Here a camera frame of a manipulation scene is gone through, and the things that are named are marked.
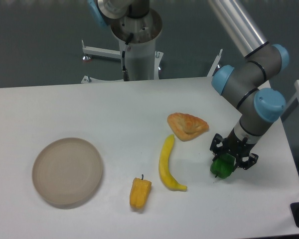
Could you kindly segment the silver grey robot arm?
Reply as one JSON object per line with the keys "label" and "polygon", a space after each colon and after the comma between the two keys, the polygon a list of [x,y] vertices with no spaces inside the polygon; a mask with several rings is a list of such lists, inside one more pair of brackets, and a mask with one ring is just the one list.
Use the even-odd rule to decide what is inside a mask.
{"label": "silver grey robot arm", "polygon": [[[158,75],[154,64],[155,40],[162,20],[147,0],[90,0],[94,20],[110,26],[120,46],[124,81],[152,80]],[[209,5],[243,55],[246,63],[214,72],[212,87],[240,113],[241,118],[227,137],[216,134],[210,149],[210,171],[226,178],[237,168],[249,169],[258,156],[251,152],[259,139],[283,114],[283,95],[262,85],[289,64],[287,50],[271,45],[237,0],[211,0]]]}

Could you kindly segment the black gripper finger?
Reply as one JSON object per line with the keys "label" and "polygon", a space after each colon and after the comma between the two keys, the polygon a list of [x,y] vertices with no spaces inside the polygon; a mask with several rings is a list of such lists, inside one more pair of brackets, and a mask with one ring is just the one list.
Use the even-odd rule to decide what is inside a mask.
{"label": "black gripper finger", "polygon": [[254,166],[257,163],[258,158],[259,158],[259,156],[254,153],[250,153],[247,157],[242,157],[242,155],[236,154],[233,172],[237,168],[242,168],[244,170],[248,170],[250,167]]}
{"label": "black gripper finger", "polygon": [[221,155],[225,154],[226,147],[224,146],[225,138],[216,133],[210,145],[210,151],[213,153],[212,161],[217,160]]}

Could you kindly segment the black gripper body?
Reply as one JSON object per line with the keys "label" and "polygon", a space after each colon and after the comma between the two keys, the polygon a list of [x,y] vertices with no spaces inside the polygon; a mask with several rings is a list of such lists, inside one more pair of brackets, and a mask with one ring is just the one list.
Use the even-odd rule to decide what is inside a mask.
{"label": "black gripper body", "polygon": [[242,139],[239,139],[233,131],[225,138],[225,148],[230,150],[230,155],[239,155],[241,158],[247,157],[254,147],[254,144],[249,144]]}

